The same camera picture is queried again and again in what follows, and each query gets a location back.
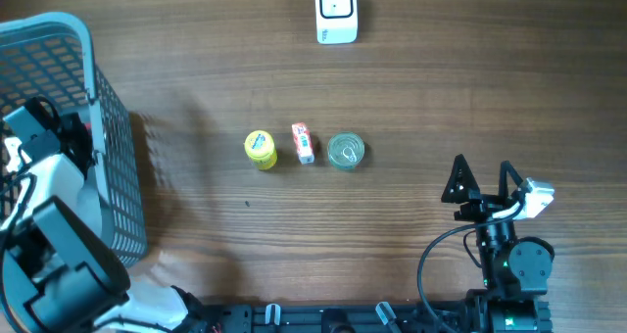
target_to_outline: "yellow can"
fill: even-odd
[[[265,131],[251,132],[244,141],[244,149],[248,158],[259,170],[268,170],[276,164],[274,140]]]

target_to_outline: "green tin can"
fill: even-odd
[[[329,161],[340,170],[352,170],[362,161],[365,146],[362,138],[353,132],[340,132],[331,137],[328,145]]]

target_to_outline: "wood grain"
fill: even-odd
[[[503,160],[555,185],[517,226],[555,246],[555,331],[624,330],[625,0],[360,0],[341,46],[315,42],[314,0],[0,4],[2,20],[63,10],[91,28],[132,112],[151,247],[134,274],[206,300],[415,300],[420,254],[458,225],[439,197],[464,153],[484,192]],[[320,141],[314,166],[296,121]],[[258,128],[280,150],[270,172],[242,148]],[[369,146],[356,172],[324,156],[341,130]],[[481,286],[460,236],[425,270],[432,299]]]

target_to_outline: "yellow lid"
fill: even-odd
[[[265,131],[254,131],[246,137],[244,149],[248,157],[252,159],[264,158],[274,153],[274,140]]]

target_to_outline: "plastic crate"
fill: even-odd
[[[0,24],[2,116],[34,96],[46,97],[59,114],[79,112],[91,124],[97,163],[81,192],[92,192],[101,212],[78,216],[125,266],[133,265],[148,246],[128,112],[95,65],[89,30],[77,17],[46,13]],[[3,142],[12,134],[2,122]],[[3,175],[8,158],[2,143]],[[1,214],[7,214],[17,197],[17,190],[3,197]]]

